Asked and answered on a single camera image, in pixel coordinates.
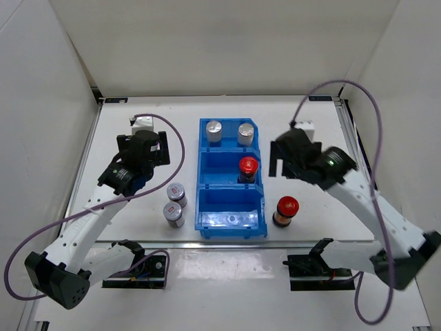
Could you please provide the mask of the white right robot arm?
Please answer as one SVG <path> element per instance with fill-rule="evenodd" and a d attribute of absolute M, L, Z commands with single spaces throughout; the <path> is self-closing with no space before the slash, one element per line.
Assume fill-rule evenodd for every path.
<path fill-rule="evenodd" d="M 322 149 L 304 130 L 292 128 L 270 144 L 269 175 L 282 175 L 318 186 L 341 202 L 375 237 L 371 243 L 321 239 L 309 251 L 311 271 L 324 276 L 348 268 L 376 275 L 395 290 L 404 290 L 440 248 L 440 233 L 425 232 L 407 221 L 369 187 L 356 162 L 342 149 Z"/>

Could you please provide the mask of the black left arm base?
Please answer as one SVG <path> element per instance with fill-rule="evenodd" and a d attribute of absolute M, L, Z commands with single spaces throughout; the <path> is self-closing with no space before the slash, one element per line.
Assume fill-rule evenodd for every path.
<path fill-rule="evenodd" d="M 170 254 L 167 250 L 155 250 L 146 253 L 139 243 L 123 240 L 113 243 L 129 248 L 134 253 L 132 265 L 134 269 L 124 275 L 116 277 L 112 275 L 101 283 L 102 288 L 107 289 L 152 289 L 164 290 L 167 285 L 170 268 Z"/>

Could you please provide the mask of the silver-lid white bottle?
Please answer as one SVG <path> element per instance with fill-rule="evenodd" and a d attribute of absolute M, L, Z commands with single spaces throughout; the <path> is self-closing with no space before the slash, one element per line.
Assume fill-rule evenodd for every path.
<path fill-rule="evenodd" d="M 207 143 L 212 146 L 219 144 L 222 139 L 223 127 L 220 121 L 209 121 L 205 127 Z"/>
<path fill-rule="evenodd" d="M 250 123 L 242 123 L 238 127 L 237 142 L 244 148 L 252 147 L 254 141 L 254 126 Z"/>

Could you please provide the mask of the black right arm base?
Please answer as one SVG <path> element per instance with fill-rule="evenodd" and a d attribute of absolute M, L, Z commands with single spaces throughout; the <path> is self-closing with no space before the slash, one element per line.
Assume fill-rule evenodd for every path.
<path fill-rule="evenodd" d="M 352 291 L 356 289 L 355 275 L 350 269 L 322 267 L 309 256 L 306 249 L 288 249 L 282 264 L 288 271 L 290 290 Z"/>

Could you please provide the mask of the red-lid sauce jar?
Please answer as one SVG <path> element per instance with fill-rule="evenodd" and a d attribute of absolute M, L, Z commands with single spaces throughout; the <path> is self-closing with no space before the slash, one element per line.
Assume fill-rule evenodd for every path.
<path fill-rule="evenodd" d="M 299 202 L 295 198 L 284 196 L 278 201 L 272 220 L 276 226 L 286 228 L 291 224 L 299 209 Z"/>
<path fill-rule="evenodd" d="M 254 157 L 243 157 L 238 163 L 239 183 L 254 183 L 259 169 L 259 162 Z"/>

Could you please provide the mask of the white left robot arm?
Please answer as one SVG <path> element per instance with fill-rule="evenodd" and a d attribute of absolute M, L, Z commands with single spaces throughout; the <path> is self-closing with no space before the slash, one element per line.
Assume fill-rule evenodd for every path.
<path fill-rule="evenodd" d="M 143 188 L 157 166 L 170 164 L 167 134 L 139 130 L 119 135 L 118 153 L 99 177 L 85 214 L 73 220 L 43 252 L 31 252 L 24 265 L 33 286 L 67 310 L 75 308 L 95 283 L 125 271 L 142 273 L 145 250 L 122 240 L 97 257 L 88 252 L 113 217 L 127 205 L 127 197 Z"/>

